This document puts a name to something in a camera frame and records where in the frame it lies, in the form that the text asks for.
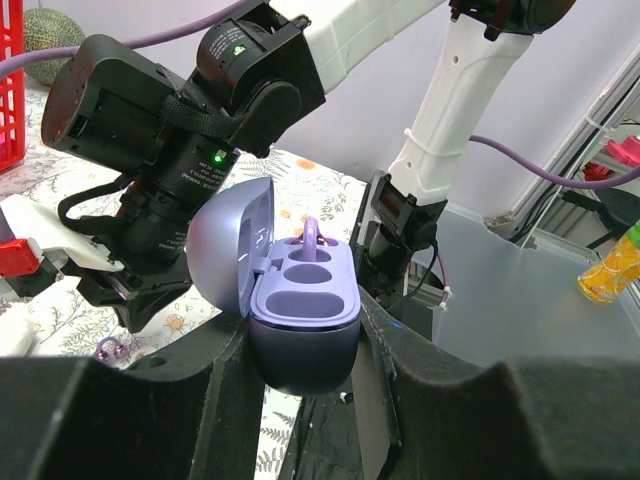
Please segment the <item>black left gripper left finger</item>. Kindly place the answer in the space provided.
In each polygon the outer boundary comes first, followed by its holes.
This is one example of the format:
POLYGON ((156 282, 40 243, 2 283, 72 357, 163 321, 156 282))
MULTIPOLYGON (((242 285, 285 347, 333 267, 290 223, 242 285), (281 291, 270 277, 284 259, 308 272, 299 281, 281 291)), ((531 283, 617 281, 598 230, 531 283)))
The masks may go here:
POLYGON ((5 479, 250 479, 264 385, 248 325, 217 317, 125 370, 1 362, 5 479))

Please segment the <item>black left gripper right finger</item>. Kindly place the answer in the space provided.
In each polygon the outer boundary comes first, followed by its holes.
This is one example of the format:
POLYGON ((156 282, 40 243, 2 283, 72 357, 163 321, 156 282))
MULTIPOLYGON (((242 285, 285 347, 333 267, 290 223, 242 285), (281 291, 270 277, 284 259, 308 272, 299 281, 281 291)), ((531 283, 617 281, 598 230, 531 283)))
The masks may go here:
POLYGON ((352 371, 368 479, 635 479, 639 363, 445 352, 368 294, 352 371))

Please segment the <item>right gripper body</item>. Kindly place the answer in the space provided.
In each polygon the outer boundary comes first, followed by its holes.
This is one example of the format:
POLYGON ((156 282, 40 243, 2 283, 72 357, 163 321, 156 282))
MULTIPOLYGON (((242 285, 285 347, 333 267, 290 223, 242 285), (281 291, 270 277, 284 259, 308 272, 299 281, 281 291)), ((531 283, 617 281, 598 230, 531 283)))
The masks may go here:
POLYGON ((111 307, 138 295, 192 285, 186 265, 186 231, 196 211, 190 197, 160 177, 122 174, 115 181, 62 200, 57 214, 63 225, 105 246, 111 260, 123 263, 118 272, 84 269, 69 262, 62 269, 78 277, 81 295, 93 306, 111 307), (82 216, 73 219, 69 210, 88 200, 124 190, 114 216, 82 216))

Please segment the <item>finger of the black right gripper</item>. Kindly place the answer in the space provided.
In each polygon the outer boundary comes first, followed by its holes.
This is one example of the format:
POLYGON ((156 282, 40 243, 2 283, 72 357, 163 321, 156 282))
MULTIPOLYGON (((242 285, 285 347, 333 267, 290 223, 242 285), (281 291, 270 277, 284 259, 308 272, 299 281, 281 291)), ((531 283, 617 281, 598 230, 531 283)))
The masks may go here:
POLYGON ((121 300, 114 305, 119 325, 129 332, 140 332, 164 307, 190 289, 190 285, 138 295, 133 300, 121 300))

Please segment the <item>purple earbud charging case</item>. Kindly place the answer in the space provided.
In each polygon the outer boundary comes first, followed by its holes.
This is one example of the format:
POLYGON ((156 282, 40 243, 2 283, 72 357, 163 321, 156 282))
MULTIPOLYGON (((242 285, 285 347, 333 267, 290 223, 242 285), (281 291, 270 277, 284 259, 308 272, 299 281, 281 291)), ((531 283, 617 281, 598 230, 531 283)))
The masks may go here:
POLYGON ((298 259, 294 237, 276 239, 271 178, 238 183, 207 201, 187 233, 189 275, 199 294, 249 323, 263 381, 282 393, 323 395, 350 375, 361 297, 350 246, 298 259))

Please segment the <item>white earbud charging case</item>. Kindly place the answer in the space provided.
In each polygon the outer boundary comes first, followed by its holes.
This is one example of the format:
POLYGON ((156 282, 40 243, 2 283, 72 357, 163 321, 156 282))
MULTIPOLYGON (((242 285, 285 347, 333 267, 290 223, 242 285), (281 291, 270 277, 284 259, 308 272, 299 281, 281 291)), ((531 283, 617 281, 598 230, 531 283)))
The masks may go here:
POLYGON ((26 356, 33 345, 35 334, 32 323, 27 320, 2 320, 1 357, 26 356))

